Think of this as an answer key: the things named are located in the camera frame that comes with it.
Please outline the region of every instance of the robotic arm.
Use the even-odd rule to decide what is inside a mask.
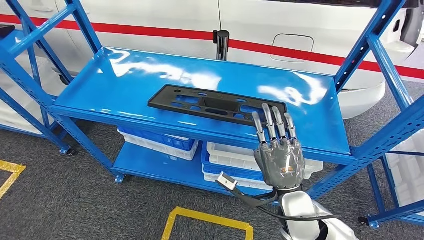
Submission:
[[[270,140],[269,143],[266,140],[259,114],[253,112],[259,139],[254,158],[262,171],[265,183],[272,186],[273,191],[258,196],[245,195],[237,189],[237,181],[224,172],[216,181],[248,205],[279,218],[282,223],[280,233],[284,240],[357,240],[353,230],[338,220],[338,216],[331,215],[302,191],[305,159],[290,114],[284,114],[289,133],[287,135],[279,109],[274,106],[271,111],[266,103],[262,104],[262,108]],[[278,214],[262,207],[275,201],[279,204]]]

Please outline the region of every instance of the black post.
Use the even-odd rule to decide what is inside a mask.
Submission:
[[[213,31],[213,42],[216,44],[216,60],[226,61],[230,32],[227,30]]]

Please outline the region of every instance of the yellow floor marking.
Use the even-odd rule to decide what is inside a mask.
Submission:
[[[166,222],[165,230],[163,230],[162,240],[169,240],[171,237],[171,232],[174,227],[175,218],[177,215],[184,216],[187,218],[197,219],[213,224],[218,224],[234,229],[240,229],[246,231],[245,240],[253,240],[253,227],[249,223],[237,221],[225,217],[215,216],[199,211],[193,211],[177,206],[174,210],[171,211]]]
[[[5,193],[26,168],[27,167],[23,165],[0,160],[0,170],[12,173],[9,179],[7,179],[3,186],[0,187],[0,199],[2,199],[3,195],[5,195]]]

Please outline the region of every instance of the blue plastic crate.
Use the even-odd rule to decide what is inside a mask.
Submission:
[[[232,166],[223,166],[209,162],[209,153],[207,149],[207,144],[204,142],[201,148],[201,163],[203,164],[203,171],[208,174],[221,174],[221,172],[226,173],[230,177],[250,179],[263,181],[264,177],[262,172],[242,169]]]
[[[168,136],[165,134],[157,134],[150,131],[143,131],[129,127],[118,126],[118,130],[122,133],[131,134],[136,137],[151,140],[160,144],[164,144],[169,147],[181,149],[184,151],[190,151],[195,144],[195,139],[179,139],[177,137]]]

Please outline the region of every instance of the metal shelf surface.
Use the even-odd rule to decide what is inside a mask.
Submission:
[[[0,39],[0,47],[10,50],[12,49],[16,44],[20,43],[22,39],[25,38],[25,34],[21,30],[13,30],[9,35],[7,35],[5,38]]]
[[[257,148],[254,127],[148,107],[166,84],[285,102],[305,152],[350,154],[334,79],[328,75],[103,47],[51,108],[68,117],[136,123],[166,134]]]
[[[202,142],[199,143],[193,160],[187,161],[184,159],[172,160],[164,153],[126,142],[112,169],[122,174],[231,195],[218,183],[205,181],[201,162],[202,144]],[[248,195],[260,195],[269,192],[269,190],[242,186],[238,188]]]

